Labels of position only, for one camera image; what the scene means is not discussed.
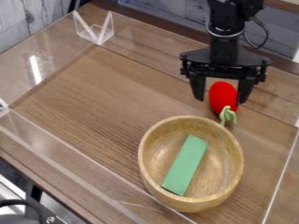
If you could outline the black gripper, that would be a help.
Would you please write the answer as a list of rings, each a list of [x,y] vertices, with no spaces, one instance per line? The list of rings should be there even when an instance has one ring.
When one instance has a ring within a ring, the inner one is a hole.
[[[209,45],[180,53],[180,73],[189,79],[193,97],[204,100],[205,78],[239,80],[237,105],[243,104],[255,84],[264,82],[271,60],[248,51],[239,39],[211,37]]]

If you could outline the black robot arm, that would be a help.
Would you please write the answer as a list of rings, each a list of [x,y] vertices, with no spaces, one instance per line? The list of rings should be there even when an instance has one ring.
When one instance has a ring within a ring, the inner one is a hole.
[[[245,33],[245,22],[257,22],[256,14],[264,8],[264,0],[207,0],[209,15],[205,30],[209,45],[180,53],[180,74],[189,79],[193,97],[204,99],[205,79],[237,81],[235,104],[243,104],[253,86],[267,79],[271,59],[248,51],[239,43]]]

